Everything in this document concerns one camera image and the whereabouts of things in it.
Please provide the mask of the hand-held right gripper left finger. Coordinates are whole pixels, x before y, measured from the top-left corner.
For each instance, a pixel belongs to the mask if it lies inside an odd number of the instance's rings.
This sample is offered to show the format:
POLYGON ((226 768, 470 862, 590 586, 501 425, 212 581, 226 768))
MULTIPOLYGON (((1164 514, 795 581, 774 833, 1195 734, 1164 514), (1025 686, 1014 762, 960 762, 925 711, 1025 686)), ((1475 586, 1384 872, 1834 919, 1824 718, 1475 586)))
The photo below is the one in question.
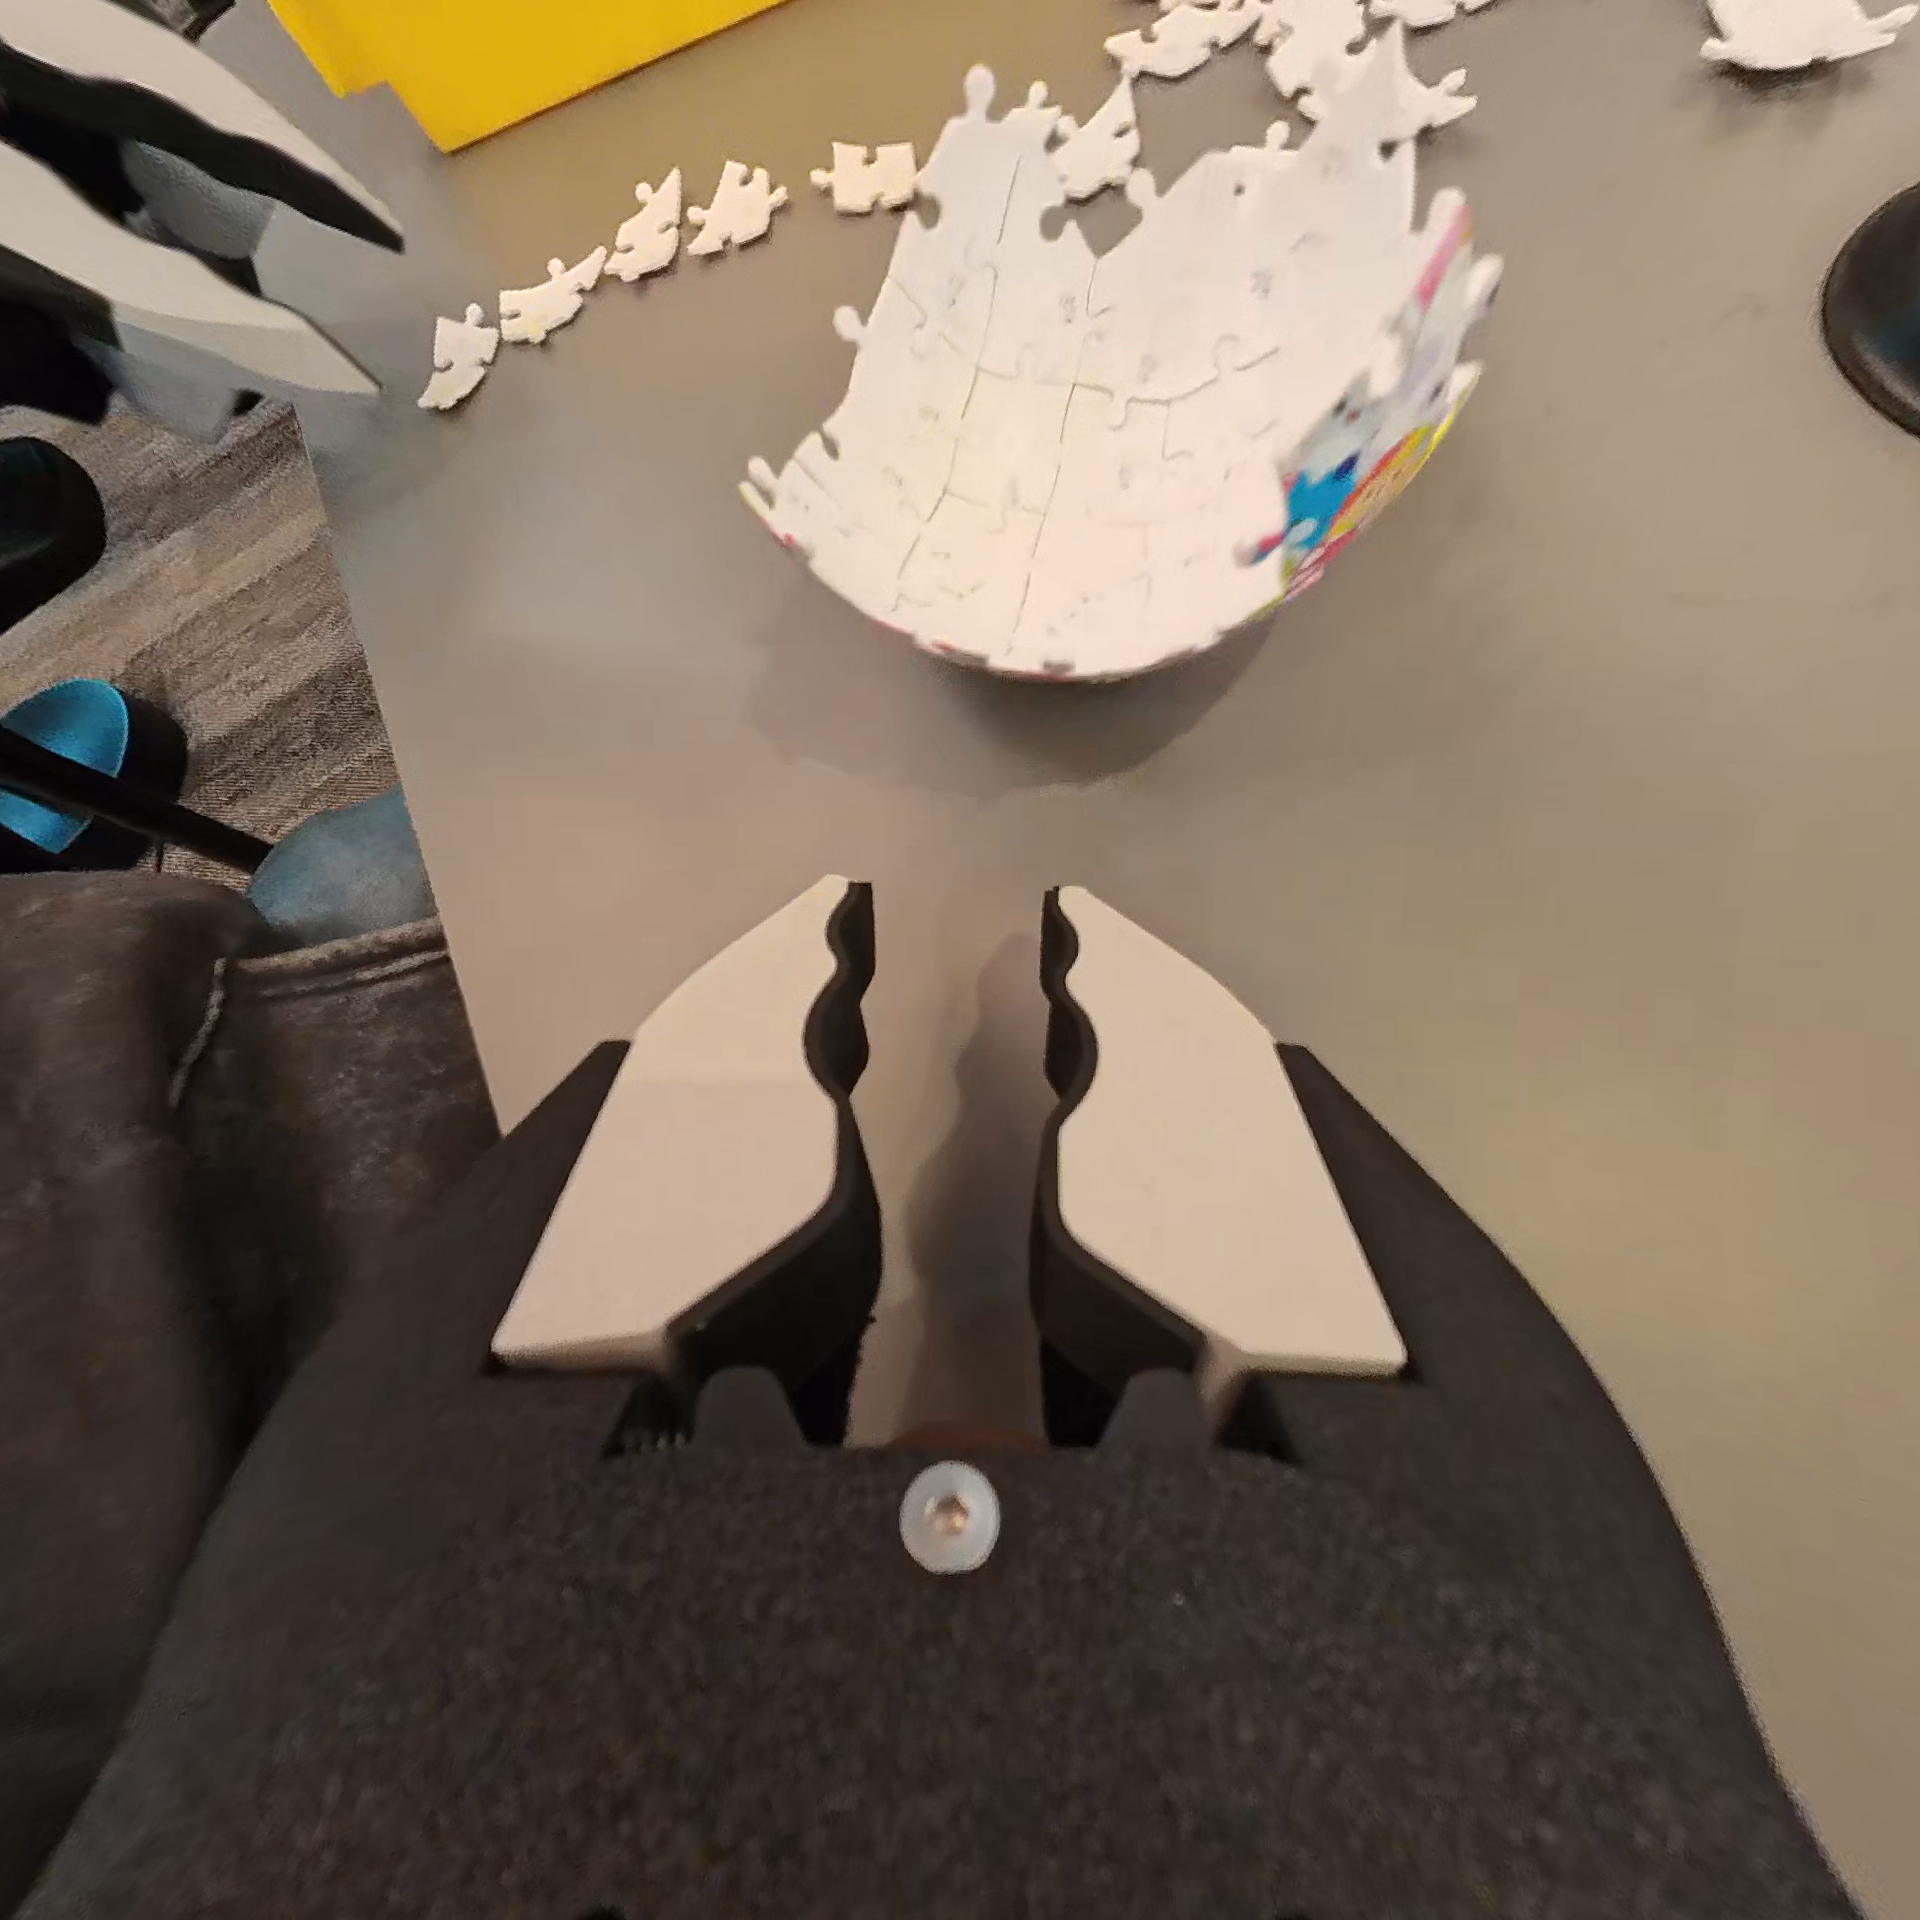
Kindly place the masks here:
POLYGON ((844 1444, 880 1307, 874 893, 818 878, 634 1031, 490 1333, 508 1376, 623 1376, 693 1413, 763 1371, 811 1444, 844 1444))

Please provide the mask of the partly built puzzle ball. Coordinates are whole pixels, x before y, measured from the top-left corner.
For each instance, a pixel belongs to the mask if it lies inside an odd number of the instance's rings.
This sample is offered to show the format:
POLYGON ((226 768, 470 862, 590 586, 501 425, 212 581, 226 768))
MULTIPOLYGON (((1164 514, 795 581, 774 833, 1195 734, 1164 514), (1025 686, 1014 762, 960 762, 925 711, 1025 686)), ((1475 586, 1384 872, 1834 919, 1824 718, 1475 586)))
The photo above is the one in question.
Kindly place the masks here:
POLYGON ((1067 217, 1040 98, 977 65, 922 170, 848 393, 749 514, 848 610, 1007 683, 1135 683, 1305 593, 1430 468, 1477 386, 1500 289, 1462 195, 1421 207, 1430 132, 1384 33, 1312 80, 1316 127, 1128 182, 1067 217))

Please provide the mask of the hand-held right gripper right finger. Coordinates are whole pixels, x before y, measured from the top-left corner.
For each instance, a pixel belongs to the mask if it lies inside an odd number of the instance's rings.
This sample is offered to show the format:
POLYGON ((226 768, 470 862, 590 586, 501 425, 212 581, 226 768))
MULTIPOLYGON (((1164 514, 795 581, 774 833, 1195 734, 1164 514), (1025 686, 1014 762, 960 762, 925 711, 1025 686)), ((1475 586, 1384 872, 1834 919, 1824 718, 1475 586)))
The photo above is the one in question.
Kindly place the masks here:
POLYGON ((1270 1024, 1088 887, 1040 900, 1040 1001, 1040 1366, 1107 1404, 1177 1376, 1214 1432, 1257 1379, 1402 1379, 1409 1339, 1270 1024))

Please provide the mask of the joined white puzzle strip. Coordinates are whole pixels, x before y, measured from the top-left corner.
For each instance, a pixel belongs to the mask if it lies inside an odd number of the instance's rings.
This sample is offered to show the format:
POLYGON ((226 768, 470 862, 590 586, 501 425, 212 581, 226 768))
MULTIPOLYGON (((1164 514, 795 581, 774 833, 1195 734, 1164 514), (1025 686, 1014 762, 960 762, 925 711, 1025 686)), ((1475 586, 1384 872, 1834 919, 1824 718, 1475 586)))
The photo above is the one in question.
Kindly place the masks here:
POLYGON ((1704 12, 1716 33, 1697 54, 1758 78, 1876 54, 1920 18, 1916 6, 1866 12, 1858 0, 1710 0, 1704 12))

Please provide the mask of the yellow plastic bin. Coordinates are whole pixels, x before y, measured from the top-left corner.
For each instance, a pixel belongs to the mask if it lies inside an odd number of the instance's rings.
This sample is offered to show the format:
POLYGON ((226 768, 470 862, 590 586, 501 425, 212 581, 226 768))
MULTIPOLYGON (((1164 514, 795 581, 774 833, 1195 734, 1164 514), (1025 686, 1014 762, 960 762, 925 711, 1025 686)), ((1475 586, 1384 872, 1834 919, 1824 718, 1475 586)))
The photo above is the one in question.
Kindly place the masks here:
POLYGON ((435 153, 628 80, 768 0, 274 0, 338 98, 392 88, 435 153))

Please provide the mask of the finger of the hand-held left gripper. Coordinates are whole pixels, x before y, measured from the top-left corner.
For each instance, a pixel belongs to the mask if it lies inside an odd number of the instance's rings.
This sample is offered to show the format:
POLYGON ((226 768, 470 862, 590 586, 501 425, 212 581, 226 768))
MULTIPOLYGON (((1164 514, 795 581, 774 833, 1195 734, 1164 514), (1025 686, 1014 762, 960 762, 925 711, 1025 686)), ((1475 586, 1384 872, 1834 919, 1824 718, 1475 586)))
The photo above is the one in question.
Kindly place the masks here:
POLYGON ((59 127, 178 156, 319 227, 405 251, 386 203, 216 54, 130 6, 10 0, 0 78, 6 98, 59 127))
POLYGON ((181 250, 100 214, 53 170, 0 156, 0 296, 128 363, 260 395, 380 395, 334 336, 181 250))

